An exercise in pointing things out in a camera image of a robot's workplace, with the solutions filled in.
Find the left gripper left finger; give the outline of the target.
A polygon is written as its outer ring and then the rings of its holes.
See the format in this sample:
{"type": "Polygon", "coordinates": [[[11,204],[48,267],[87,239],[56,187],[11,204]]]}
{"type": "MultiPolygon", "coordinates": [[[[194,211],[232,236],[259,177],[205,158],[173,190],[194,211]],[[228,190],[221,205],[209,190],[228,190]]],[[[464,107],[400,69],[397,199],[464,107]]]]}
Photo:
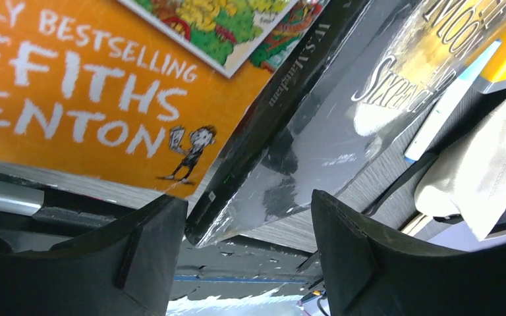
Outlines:
{"type": "Polygon", "coordinates": [[[0,253],[0,315],[164,315],[187,207],[161,196],[50,250],[0,253]]]}

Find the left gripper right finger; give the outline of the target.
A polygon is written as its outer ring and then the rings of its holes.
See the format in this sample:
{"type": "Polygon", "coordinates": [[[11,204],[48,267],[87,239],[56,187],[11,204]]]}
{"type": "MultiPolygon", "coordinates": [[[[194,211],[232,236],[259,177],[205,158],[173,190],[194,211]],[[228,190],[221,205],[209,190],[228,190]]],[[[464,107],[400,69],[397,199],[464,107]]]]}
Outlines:
{"type": "Polygon", "coordinates": [[[332,315],[506,315],[506,243],[431,244],[321,190],[311,214],[332,315]]]}

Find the beige canvas backpack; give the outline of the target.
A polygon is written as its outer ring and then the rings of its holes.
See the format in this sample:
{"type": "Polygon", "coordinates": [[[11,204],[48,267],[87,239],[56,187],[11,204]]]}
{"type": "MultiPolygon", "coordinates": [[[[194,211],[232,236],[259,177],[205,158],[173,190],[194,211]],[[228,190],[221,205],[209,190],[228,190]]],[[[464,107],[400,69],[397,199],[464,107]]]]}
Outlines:
{"type": "Polygon", "coordinates": [[[412,164],[366,211],[375,215],[398,189],[418,178],[416,216],[403,227],[429,241],[506,236],[506,99],[440,154],[412,164]]]}

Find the black moon and sixpence book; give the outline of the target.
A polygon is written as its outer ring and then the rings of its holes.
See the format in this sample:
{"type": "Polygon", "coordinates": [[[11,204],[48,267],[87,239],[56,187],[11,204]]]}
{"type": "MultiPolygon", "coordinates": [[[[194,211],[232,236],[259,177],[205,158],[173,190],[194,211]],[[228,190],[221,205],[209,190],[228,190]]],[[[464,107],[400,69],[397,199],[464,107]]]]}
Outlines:
{"type": "Polygon", "coordinates": [[[340,195],[506,26],[506,1],[337,1],[277,72],[186,224],[201,248],[340,195]]]}

